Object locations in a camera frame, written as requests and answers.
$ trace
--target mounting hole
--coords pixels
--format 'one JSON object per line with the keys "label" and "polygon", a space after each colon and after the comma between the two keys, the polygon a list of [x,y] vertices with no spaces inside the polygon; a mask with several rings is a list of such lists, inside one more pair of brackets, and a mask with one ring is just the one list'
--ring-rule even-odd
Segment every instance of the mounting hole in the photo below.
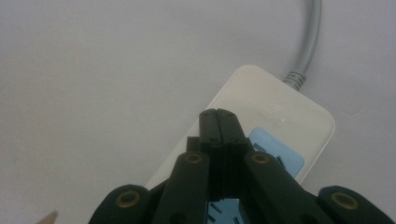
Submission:
{"label": "mounting hole", "polygon": [[169,224],[185,224],[187,218],[181,213],[175,213],[169,218]]}
{"label": "mounting hole", "polygon": [[186,157],[188,163],[196,164],[202,161],[202,156],[198,154],[190,154]]}
{"label": "mounting hole", "polygon": [[302,223],[302,224],[318,224],[318,221],[314,217],[304,214],[304,215],[300,216],[300,223]]}
{"label": "mounting hole", "polygon": [[134,190],[128,190],[123,192],[117,197],[116,205],[120,208],[129,208],[140,201],[140,194]]}
{"label": "mounting hole", "polygon": [[335,192],[332,194],[332,201],[338,204],[339,206],[349,209],[349,210],[354,210],[359,207],[358,201],[356,199],[352,198],[351,196],[341,193],[341,192]]}
{"label": "mounting hole", "polygon": [[270,161],[270,159],[262,154],[254,154],[251,159],[253,159],[255,162],[260,163],[260,164],[265,164],[268,161]]}

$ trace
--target white power adapter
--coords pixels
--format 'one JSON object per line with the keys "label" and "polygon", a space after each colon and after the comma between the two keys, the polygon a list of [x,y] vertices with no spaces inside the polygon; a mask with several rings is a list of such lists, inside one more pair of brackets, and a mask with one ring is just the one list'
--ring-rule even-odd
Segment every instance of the white power adapter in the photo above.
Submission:
{"label": "white power adapter", "polygon": [[[254,65],[237,69],[207,108],[222,108],[235,113],[245,135],[251,134],[252,138],[257,135],[253,132],[255,129],[265,130],[272,136],[271,141],[283,143],[301,156],[303,163],[299,162],[301,167],[297,167],[298,172],[293,175],[299,183],[334,132],[334,120],[327,110]],[[148,189],[169,177],[177,156],[186,151],[188,136],[199,136],[198,121],[147,183]]]}

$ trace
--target gray cable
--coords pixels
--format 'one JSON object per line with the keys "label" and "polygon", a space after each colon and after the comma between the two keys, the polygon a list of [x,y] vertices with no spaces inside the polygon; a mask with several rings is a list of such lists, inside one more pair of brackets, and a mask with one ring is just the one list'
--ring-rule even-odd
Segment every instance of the gray cable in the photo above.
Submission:
{"label": "gray cable", "polygon": [[315,48],[318,43],[318,34],[321,17],[321,0],[312,0],[311,18],[309,20],[308,33],[303,44],[302,53],[299,56],[297,66],[292,69],[283,80],[286,84],[299,90],[306,80],[306,70],[311,64]]}

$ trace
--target white table surface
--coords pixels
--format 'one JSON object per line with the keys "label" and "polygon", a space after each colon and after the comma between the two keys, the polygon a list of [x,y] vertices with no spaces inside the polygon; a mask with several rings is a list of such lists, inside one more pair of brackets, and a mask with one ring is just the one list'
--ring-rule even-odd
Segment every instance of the white table surface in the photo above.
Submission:
{"label": "white table surface", "polygon": [[[239,66],[283,78],[309,1],[0,3],[0,223],[87,223],[145,185]],[[303,183],[340,185],[396,220],[396,2],[324,1],[301,93],[335,133]]]}

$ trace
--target ribbed cable strain relief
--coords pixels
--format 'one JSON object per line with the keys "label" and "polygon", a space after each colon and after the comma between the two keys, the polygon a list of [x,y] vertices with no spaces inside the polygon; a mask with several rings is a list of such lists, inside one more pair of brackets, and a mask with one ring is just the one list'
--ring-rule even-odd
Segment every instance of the ribbed cable strain relief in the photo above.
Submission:
{"label": "ribbed cable strain relief", "polygon": [[289,72],[288,75],[283,80],[284,83],[288,84],[290,87],[299,91],[306,80],[305,75],[297,72]]}

